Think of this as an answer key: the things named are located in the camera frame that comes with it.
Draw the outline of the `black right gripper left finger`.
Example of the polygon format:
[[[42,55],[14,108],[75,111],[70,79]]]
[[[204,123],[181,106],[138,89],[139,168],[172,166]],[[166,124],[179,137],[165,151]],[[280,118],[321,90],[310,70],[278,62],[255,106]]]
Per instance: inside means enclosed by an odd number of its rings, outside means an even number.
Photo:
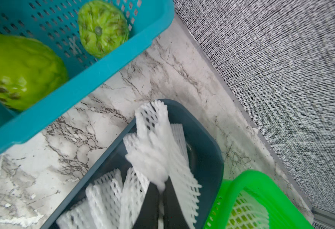
[[[157,229],[159,221],[159,190],[150,183],[139,216],[132,229]]]

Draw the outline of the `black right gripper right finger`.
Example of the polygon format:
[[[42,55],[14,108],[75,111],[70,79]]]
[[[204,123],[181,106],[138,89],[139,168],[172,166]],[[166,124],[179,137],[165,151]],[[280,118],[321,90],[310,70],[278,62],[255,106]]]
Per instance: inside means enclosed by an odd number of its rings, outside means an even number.
[[[170,177],[165,182],[165,186],[163,192],[164,228],[189,229]]]

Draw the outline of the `white foam net sleeve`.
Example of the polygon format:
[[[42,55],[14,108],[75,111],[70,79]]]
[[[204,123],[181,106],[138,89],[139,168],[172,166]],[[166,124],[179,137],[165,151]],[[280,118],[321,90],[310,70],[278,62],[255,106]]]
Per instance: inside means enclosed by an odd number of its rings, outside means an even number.
[[[266,208],[244,190],[234,202],[226,229],[269,229]]]
[[[171,180],[184,220],[193,229],[202,186],[189,168],[182,125],[170,123],[167,109],[162,101],[155,100],[135,111],[137,132],[123,139],[126,159],[160,193]]]

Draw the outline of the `white foam net pile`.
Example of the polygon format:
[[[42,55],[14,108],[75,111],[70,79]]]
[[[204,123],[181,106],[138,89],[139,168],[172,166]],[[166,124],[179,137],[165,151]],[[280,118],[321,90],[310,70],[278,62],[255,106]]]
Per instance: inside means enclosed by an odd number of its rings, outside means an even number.
[[[129,168],[126,178],[114,169],[85,189],[86,197],[56,220],[61,229],[131,229],[141,211],[150,182]]]

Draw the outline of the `custard apple in basket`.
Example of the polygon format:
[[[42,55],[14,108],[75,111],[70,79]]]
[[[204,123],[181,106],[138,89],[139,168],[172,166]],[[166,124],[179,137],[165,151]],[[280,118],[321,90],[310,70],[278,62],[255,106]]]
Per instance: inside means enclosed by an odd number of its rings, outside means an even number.
[[[0,102],[25,111],[69,80],[63,60],[42,42],[0,34]]]
[[[129,28],[124,14],[106,1],[85,3],[78,12],[78,26],[84,49],[98,59],[129,39]]]

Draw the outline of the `bright green plastic basket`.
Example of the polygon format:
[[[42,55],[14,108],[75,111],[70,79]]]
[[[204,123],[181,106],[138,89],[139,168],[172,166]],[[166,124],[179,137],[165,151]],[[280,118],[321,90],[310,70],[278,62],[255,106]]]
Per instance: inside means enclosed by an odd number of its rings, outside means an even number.
[[[256,170],[247,170],[234,180],[224,179],[222,181],[204,228],[225,229],[234,202],[243,190],[266,208],[269,214],[270,229],[312,228],[311,223],[273,180]]]

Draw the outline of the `teal plastic basket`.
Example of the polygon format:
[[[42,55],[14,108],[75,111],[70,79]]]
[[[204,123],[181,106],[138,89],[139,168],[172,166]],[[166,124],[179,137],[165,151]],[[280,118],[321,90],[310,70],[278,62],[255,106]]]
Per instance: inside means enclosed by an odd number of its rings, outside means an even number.
[[[80,41],[78,12],[90,1],[0,1],[0,34],[36,39],[64,62],[69,80],[36,104],[18,111],[0,102],[0,154],[21,144],[145,51],[174,18],[173,1],[107,1],[124,14],[129,39],[105,57]]]

